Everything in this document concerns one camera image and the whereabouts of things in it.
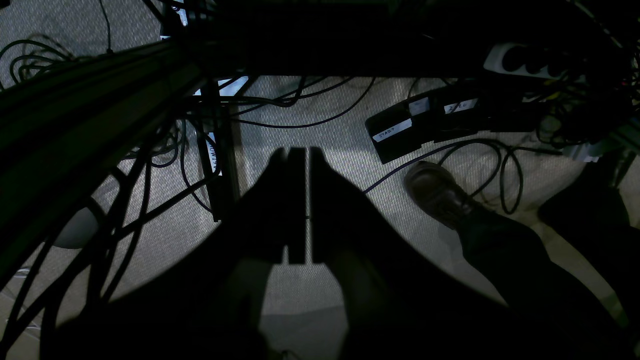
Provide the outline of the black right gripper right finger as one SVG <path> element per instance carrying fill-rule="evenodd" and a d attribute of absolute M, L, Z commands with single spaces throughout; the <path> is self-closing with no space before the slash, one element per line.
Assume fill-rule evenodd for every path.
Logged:
<path fill-rule="evenodd" d="M 343 294 L 342 360 L 619 360 L 621 340 L 575 342 L 452 277 L 414 249 L 363 191 L 310 157 L 313 257 Z"/>

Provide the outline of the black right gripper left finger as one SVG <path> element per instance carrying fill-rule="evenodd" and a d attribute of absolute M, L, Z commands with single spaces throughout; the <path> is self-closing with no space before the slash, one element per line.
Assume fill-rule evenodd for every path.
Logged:
<path fill-rule="evenodd" d="M 65 324 L 67 360 L 265 360 L 266 284 L 285 248 L 304 262 L 306 151 L 277 149 L 194 250 L 138 289 Z"/>

